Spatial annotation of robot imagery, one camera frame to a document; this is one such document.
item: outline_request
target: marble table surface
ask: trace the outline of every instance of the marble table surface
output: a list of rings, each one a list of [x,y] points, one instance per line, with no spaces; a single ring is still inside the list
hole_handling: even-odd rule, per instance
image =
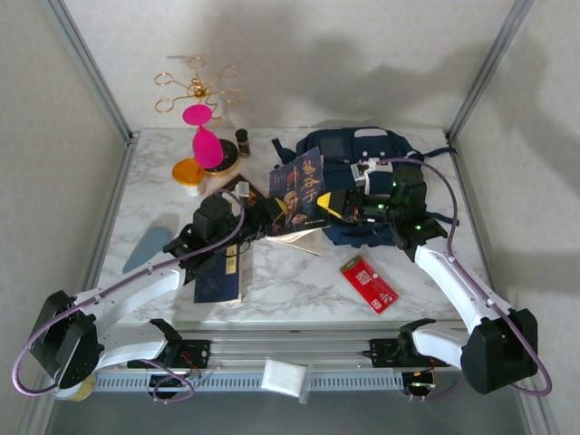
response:
[[[312,130],[249,130],[252,156],[242,159],[237,170],[225,178],[210,179],[208,191],[239,172],[267,192],[268,173],[279,163],[270,140],[279,138],[284,146],[293,149]],[[441,130],[397,132],[423,152],[446,146]],[[191,129],[151,129],[141,133],[101,271],[100,286],[121,276],[127,258],[148,227],[162,225],[177,234],[191,221],[201,198],[188,197],[171,177],[171,169],[189,157],[193,134]],[[217,135],[235,141],[233,130],[219,130]],[[451,158],[443,154],[429,162],[448,177],[458,196],[460,226],[454,250],[466,266],[487,279]],[[428,170],[423,172],[428,186],[428,210],[451,216],[449,193],[435,175]],[[194,283],[190,283],[151,301],[123,321],[157,317],[171,322],[219,323],[411,321],[422,317],[459,320],[459,314],[433,280],[395,247],[356,249],[333,246],[326,237],[323,240],[320,257],[265,240],[255,242],[242,255],[241,303],[194,304]],[[358,254],[370,258],[400,295],[381,315],[366,304],[338,271]]]

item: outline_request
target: gold wire ornament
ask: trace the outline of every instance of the gold wire ornament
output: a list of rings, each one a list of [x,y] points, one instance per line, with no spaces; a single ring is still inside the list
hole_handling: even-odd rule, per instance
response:
[[[216,102],[209,102],[209,99],[212,95],[223,95],[226,102],[230,104],[237,104],[242,102],[245,98],[245,94],[241,89],[230,89],[228,91],[213,91],[213,85],[217,81],[227,78],[232,79],[234,77],[238,77],[240,73],[240,69],[237,65],[229,65],[224,66],[219,74],[211,81],[211,82],[204,82],[199,77],[199,68],[203,68],[206,64],[206,60],[201,56],[192,57],[188,61],[188,67],[195,71],[195,75],[189,81],[189,85],[184,84],[178,80],[175,80],[173,75],[170,72],[162,72],[157,74],[153,81],[158,86],[167,86],[168,84],[175,83],[183,88],[185,88],[185,95],[176,97],[174,99],[171,98],[162,98],[161,100],[155,103],[155,111],[159,113],[167,113],[168,111],[172,111],[175,107],[175,102],[178,100],[183,100],[186,98],[193,98],[197,100],[198,104],[204,103],[207,106],[211,107],[212,114],[216,111],[218,104]],[[217,120],[216,129],[221,122],[221,116],[212,116],[212,120]]]

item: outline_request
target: white wall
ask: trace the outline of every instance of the white wall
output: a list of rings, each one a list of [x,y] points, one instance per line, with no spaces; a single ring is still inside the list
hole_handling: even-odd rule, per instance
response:
[[[0,9],[0,432],[12,434],[26,403],[12,362],[45,297],[79,290],[122,145],[41,2]]]
[[[498,290],[539,322],[562,434],[580,433],[580,5],[538,0],[459,137]]]
[[[134,130],[184,127],[181,101],[153,77],[188,82],[181,60],[207,57],[206,79],[246,100],[227,108],[237,127],[381,125],[448,127],[512,0],[65,0]]]

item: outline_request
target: red card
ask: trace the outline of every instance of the red card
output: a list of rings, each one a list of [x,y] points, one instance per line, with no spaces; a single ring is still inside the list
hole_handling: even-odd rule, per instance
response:
[[[356,256],[341,267],[341,273],[376,314],[382,313],[399,299],[399,295],[361,256]]]

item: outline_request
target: small bottle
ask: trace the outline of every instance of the small bottle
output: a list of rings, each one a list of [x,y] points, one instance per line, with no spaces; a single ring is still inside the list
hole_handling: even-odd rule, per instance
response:
[[[250,152],[250,142],[247,141],[247,130],[239,129],[236,130],[237,147],[239,148],[239,155],[242,157],[249,157]]]

